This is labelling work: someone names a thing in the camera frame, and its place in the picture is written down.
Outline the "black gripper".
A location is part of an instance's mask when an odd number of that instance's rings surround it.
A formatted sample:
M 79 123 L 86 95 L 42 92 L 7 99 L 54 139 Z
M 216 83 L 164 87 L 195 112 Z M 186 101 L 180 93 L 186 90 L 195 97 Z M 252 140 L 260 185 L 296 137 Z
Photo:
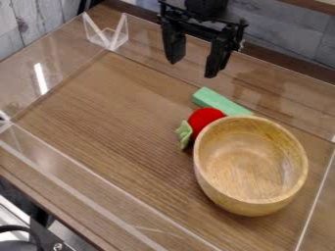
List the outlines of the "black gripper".
M 186 55 L 186 34 L 211 41 L 206 78 L 226 68 L 232 51 L 239 51 L 246 18 L 230 11 L 230 0 L 159 0 L 166 56 L 178 63 Z

